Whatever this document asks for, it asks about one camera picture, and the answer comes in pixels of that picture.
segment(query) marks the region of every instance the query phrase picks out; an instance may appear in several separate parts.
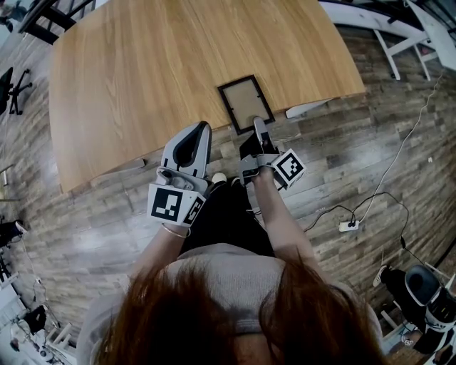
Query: bracelet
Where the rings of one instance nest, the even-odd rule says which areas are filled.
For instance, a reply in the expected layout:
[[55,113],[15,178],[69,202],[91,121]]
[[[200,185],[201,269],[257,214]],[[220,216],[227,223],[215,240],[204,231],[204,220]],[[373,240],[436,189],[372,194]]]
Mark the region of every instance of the bracelet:
[[187,238],[188,236],[190,236],[190,228],[188,229],[188,232],[187,232],[187,235],[186,236],[183,236],[183,235],[180,235],[179,233],[177,232],[174,232],[173,230],[170,230],[168,227],[165,226],[164,223],[162,223],[162,227],[165,228],[166,231],[168,231],[169,233],[171,233],[171,235],[174,235],[176,237],[179,237],[179,238]]

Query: wrist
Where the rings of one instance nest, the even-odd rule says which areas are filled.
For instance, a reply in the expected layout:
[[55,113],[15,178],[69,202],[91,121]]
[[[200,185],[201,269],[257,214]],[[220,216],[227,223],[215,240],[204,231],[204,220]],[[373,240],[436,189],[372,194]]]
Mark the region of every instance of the wrist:
[[170,223],[163,223],[163,226],[169,229],[170,231],[173,231],[174,233],[177,233],[178,235],[181,236],[187,236],[189,227],[183,227],[180,225],[171,225]]
[[254,184],[255,190],[260,189],[260,190],[270,190],[270,189],[277,189],[276,184],[274,184],[274,178],[271,178],[269,176],[255,176],[252,179],[252,182]]

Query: black chair base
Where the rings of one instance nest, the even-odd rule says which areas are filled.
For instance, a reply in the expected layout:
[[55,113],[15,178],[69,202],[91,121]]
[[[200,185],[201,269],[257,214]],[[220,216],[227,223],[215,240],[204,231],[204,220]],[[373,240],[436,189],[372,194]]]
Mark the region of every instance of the black chair base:
[[28,83],[25,86],[21,86],[22,80],[24,79],[24,76],[26,73],[30,73],[30,70],[27,68],[23,73],[21,78],[19,79],[19,82],[16,86],[14,86],[13,90],[9,92],[9,95],[12,97],[11,99],[11,107],[9,108],[9,113],[14,114],[16,113],[17,115],[21,115],[23,113],[22,110],[19,110],[18,103],[17,103],[17,98],[19,97],[19,94],[24,91],[27,88],[31,88],[33,86],[32,83]]

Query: forearm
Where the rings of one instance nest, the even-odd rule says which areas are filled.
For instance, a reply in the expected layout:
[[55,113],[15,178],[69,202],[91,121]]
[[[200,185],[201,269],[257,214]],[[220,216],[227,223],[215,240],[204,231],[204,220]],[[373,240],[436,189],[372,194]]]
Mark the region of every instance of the forearm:
[[[188,228],[185,227],[176,225],[167,225],[167,227],[182,236],[186,236],[188,232]],[[184,241],[184,238],[169,233],[161,227],[133,265],[131,277],[136,277],[141,272],[148,272],[153,267],[161,269],[174,262],[179,256]]]
[[269,240],[277,257],[315,259],[311,243],[285,206],[274,181],[254,180],[256,199]]

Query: electrical outlet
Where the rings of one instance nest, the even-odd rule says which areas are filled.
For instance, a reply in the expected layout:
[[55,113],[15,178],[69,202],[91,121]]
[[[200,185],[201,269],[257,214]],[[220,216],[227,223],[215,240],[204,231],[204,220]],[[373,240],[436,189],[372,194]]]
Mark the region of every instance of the electrical outlet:
[[353,227],[349,227],[348,226],[349,223],[350,222],[340,222],[339,231],[340,232],[356,231],[359,228],[359,220],[355,221],[355,225]]

